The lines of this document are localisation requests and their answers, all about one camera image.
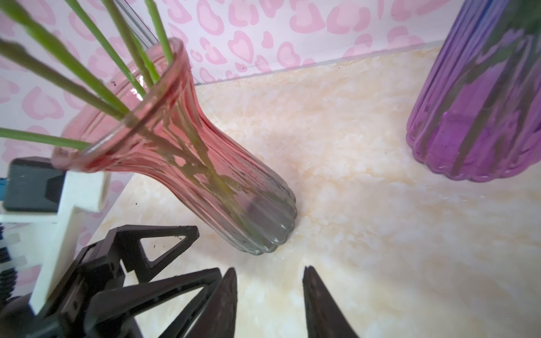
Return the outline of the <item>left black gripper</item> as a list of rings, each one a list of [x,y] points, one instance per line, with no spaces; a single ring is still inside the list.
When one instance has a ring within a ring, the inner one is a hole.
[[[195,305],[181,315],[179,334],[200,312],[221,281],[219,269],[149,283],[199,238],[193,225],[123,225],[104,241],[86,246],[41,310],[30,295],[13,297],[1,309],[2,337],[141,337],[135,316],[200,289]],[[139,283],[122,287],[125,270]]]

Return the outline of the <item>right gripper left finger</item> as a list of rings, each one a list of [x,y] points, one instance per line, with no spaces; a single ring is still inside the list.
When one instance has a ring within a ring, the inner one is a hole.
[[[187,337],[234,337],[237,307],[237,273],[229,268]]]

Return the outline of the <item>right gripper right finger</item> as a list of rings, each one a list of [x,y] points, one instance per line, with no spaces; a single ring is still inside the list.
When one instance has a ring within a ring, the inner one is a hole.
[[[305,267],[302,284],[309,338],[359,337],[347,322],[315,267]]]

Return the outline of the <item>red glass vase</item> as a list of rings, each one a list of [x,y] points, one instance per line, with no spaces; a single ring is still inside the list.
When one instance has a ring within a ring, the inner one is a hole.
[[[219,130],[197,100],[181,39],[173,60],[159,45],[147,52],[159,81],[140,95],[124,74],[108,88],[128,107],[120,120],[84,107],[63,136],[87,144],[57,147],[53,165],[85,173],[139,173],[168,188],[235,249],[253,255],[287,242],[297,218],[296,197],[274,170]]]

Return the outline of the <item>cream white rose stem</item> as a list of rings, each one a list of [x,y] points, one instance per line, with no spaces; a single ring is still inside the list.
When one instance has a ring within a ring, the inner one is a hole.
[[[138,42],[138,39],[115,4],[115,1],[104,0],[102,3],[107,9],[118,32],[125,42],[125,45],[132,56],[132,60],[139,69],[139,73],[143,77],[147,86],[152,88],[160,79],[154,64],[143,49],[142,45]]]

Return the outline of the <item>purple blue glass vase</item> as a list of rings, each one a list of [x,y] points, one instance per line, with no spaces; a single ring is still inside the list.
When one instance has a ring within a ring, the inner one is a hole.
[[[540,3],[465,1],[407,123],[413,157],[450,180],[540,162]]]

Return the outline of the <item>white lavender rose stem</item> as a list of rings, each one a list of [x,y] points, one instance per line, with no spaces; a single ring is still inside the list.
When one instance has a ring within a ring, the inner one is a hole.
[[[128,66],[123,62],[121,57],[111,46],[108,40],[105,38],[101,30],[96,26],[94,21],[89,17],[83,7],[76,0],[66,0],[66,4],[74,11],[78,18],[85,24],[87,29],[92,33],[92,35],[97,39],[100,45],[103,47],[104,51],[110,56],[113,62],[118,66],[119,70],[124,74],[124,76],[130,81],[131,85],[137,91],[137,93],[144,97],[146,92],[144,87],[139,84],[136,78],[132,75]]]

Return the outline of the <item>magenta rose flower stem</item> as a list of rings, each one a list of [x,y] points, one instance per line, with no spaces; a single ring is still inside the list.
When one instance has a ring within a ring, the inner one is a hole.
[[[152,19],[152,23],[154,25],[158,40],[163,50],[163,55],[166,57],[167,63],[171,64],[171,62],[173,61],[173,52],[170,47],[170,43],[164,29],[157,5],[154,0],[145,0],[145,5]]]

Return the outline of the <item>salmon pink rose stem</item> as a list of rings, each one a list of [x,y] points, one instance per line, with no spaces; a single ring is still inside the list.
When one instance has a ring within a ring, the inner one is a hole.
[[[54,55],[74,75],[90,87],[101,99],[111,106],[108,111],[105,108],[100,110],[109,115],[115,115],[121,119],[128,114],[128,107],[111,92],[97,77],[83,66],[64,46],[55,35],[46,30],[41,24],[35,21],[28,11],[17,1],[1,1],[1,11],[9,18],[22,25],[26,32],[43,48]]]

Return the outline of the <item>red pink rose stem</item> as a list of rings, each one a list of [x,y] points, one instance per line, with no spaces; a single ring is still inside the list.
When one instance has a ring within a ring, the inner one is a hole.
[[[8,128],[1,128],[1,138],[15,139],[25,142],[34,142],[41,144],[48,144],[55,147],[67,147],[71,149],[84,150],[90,146],[90,143],[83,142],[75,139],[67,139],[62,137],[55,137],[51,135],[43,135],[34,132],[13,130]]]

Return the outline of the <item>large pink peony stem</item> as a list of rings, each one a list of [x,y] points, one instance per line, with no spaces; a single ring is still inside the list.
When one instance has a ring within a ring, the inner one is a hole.
[[[84,87],[78,85],[53,68],[50,68],[45,63],[42,63],[31,56],[21,45],[17,43],[1,39],[1,55],[8,60],[17,63],[19,66],[30,70],[39,77],[43,77],[49,82],[55,84],[57,87],[70,92],[72,95],[85,101],[87,104],[117,120],[122,120],[123,117],[130,112],[122,102],[120,102],[120,106],[115,107],[112,104],[100,99],[96,95],[86,90]]]

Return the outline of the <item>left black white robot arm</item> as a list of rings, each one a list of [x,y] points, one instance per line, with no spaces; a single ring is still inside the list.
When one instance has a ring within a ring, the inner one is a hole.
[[[135,317],[182,294],[197,295],[162,337],[182,337],[222,280],[219,269],[156,276],[199,238],[195,226],[124,225],[86,246],[34,311],[29,296],[1,307],[2,337],[141,337]]]

